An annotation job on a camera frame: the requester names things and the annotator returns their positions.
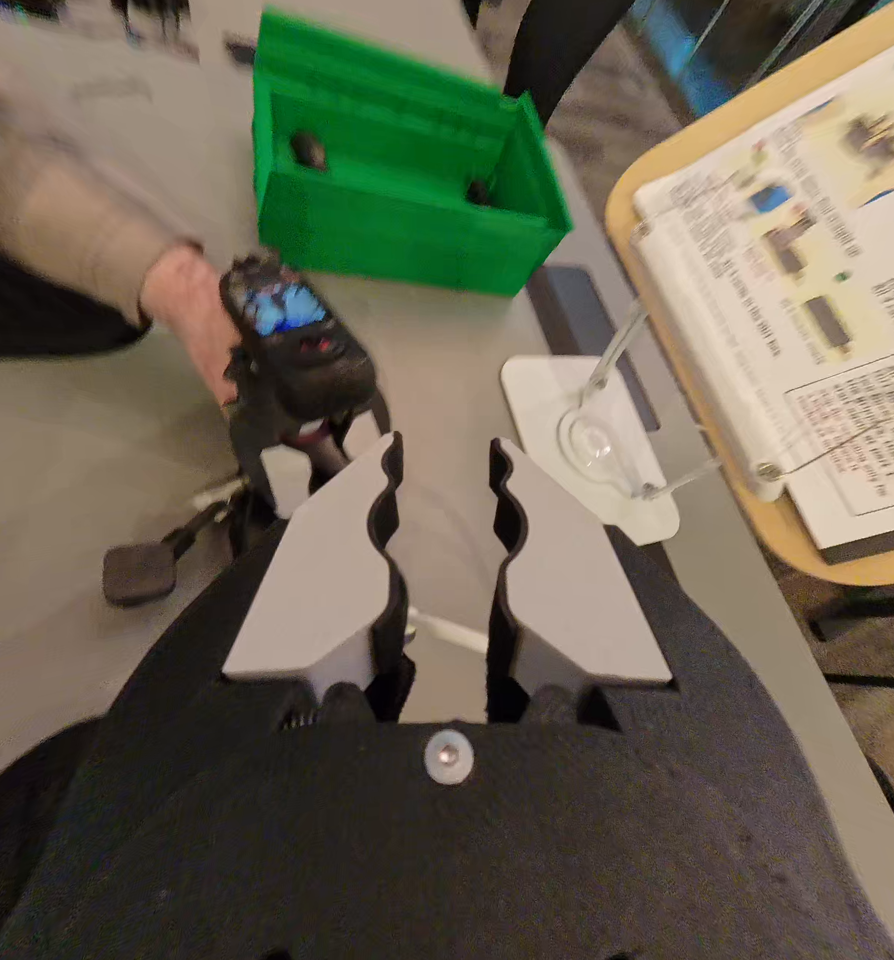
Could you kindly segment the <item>clear acrylic document holder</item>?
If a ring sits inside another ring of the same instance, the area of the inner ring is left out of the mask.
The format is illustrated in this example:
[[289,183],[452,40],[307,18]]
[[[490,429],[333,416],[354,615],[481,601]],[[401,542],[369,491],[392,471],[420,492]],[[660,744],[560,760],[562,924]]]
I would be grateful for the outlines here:
[[[589,378],[578,392],[575,404],[563,414],[558,424],[558,441],[563,455],[582,476],[591,482],[609,484],[624,497],[640,501],[671,496],[674,491],[721,470],[725,465],[721,456],[709,456],[694,468],[658,486],[644,478],[628,445],[621,439],[619,428],[611,426],[606,418],[597,414],[597,397],[606,391],[621,358],[645,330],[648,321],[648,309],[640,297],[633,294],[623,325],[618,327],[604,353],[597,360]],[[831,444],[812,459],[791,468],[783,469],[772,462],[758,462],[754,466],[754,476],[765,484],[769,493],[778,494],[794,474],[833,452],[852,445],[867,434],[893,423],[894,411],[891,411]]]

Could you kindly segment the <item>printed instruction sheet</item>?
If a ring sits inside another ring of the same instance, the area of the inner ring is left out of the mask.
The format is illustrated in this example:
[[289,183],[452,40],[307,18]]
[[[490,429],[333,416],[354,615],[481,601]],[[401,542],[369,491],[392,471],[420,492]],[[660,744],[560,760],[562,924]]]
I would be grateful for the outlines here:
[[632,194],[635,246],[758,505],[894,551],[894,42]]

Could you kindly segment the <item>glass partition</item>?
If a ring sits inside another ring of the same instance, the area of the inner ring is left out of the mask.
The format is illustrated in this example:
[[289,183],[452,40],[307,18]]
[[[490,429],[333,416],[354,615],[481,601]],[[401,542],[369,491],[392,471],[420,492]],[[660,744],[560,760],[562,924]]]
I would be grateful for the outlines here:
[[683,118],[710,114],[887,1],[637,1],[624,26]]

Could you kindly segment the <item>person's left hand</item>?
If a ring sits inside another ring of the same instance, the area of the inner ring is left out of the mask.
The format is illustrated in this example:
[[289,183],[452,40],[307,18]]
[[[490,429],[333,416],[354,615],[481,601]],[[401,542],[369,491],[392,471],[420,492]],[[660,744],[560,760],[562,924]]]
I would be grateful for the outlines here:
[[226,371],[240,335],[220,296],[220,277],[202,252],[187,244],[161,254],[146,272],[139,305],[180,343],[218,406],[237,398]]

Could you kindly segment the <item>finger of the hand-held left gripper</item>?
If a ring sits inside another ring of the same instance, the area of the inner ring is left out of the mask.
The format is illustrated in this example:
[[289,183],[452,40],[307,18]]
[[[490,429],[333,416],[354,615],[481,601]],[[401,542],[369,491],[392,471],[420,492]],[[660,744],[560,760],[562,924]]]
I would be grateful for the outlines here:
[[278,518],[288,521],[309,499],[312,466],[303,451],[286,445],[261,451],[261,465]]
[[368,452],[379,439],[379,428],[371,411],[357,415],[350,423],[340,446],[349,462]]

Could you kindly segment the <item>green plastic bin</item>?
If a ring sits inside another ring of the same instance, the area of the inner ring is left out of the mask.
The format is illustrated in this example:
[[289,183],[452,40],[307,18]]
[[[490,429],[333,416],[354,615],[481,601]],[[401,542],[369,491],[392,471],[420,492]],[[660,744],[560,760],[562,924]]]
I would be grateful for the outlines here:
[[512,297],[573,230],[528,93],[261,14],[253,188],[296,268]]

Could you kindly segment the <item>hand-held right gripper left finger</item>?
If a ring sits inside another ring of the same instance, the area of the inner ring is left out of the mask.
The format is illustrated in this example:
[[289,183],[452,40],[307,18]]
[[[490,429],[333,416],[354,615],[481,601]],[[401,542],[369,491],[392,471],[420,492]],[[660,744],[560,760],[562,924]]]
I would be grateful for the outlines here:
[[386,546],[399,525],[394,431],[287,521],[222,667],[235,682],[295,681],[323,698],[391,677],[405,646],[405,578]]

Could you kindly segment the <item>person's left forearm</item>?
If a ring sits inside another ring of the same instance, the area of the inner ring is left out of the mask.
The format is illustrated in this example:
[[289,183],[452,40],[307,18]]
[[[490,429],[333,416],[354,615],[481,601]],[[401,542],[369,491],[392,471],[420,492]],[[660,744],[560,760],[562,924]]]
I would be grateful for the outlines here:
[[18,57],[0,60],[0,256],[138,328],[153,323],[139,305],[146,272],[183,244],[202,252],[93,162]]

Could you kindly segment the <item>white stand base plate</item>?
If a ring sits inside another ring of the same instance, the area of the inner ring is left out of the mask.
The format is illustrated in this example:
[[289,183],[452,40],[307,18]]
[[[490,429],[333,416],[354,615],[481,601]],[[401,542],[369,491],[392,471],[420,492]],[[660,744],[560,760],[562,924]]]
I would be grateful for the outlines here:
[[[563,455],[558,424],[575,404],[596,364],[593,356],[514,356],[503,364],[501,387],[521,449],[602,523],[619,527],[636,545],[669,541],[680,528],[680,513],[672,495],[652,501],[628,499],[609,484],[586,479]],[[597,397],[595,410],[619,428],[644,478],[658,486],[665,484],[651,430],[619,370]]]

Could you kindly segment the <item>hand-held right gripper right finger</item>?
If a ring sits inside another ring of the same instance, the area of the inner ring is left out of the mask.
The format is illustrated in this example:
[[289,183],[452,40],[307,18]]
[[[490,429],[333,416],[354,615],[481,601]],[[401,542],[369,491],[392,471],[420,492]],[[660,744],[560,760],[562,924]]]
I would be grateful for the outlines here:
[[491,680],[521,690],[659,688],[672,671],[606,527],[508,438],[489,449],[505,553],[488,628]]

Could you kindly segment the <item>light wooden board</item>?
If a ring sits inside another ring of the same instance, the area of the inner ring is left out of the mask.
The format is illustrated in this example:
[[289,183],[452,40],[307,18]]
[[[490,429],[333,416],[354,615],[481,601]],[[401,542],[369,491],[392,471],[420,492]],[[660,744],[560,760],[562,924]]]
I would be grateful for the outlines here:
[[883,53],[894,45],[894,2],[857,25],[828,39],[783,69],[744,90],[730,102],[686,126],[652,148],[621,176],[604,209],[607,236],[620,258],[634,293],[650,313],[649,329],[661,356],[692,414],[705,429],[705,440],[722,458],[726,484],[748,527],[762,546],[818,580],[850,587],[894,585],[894,551],[830,565],[813,546],[787,496],[776,503],[759,501],[741,479],[736,458],[726,446],[714,409],[693,363],[676,343],[665,306],[647,276],[631,235],[636,230],[635,191],[695,162],[782,107]]

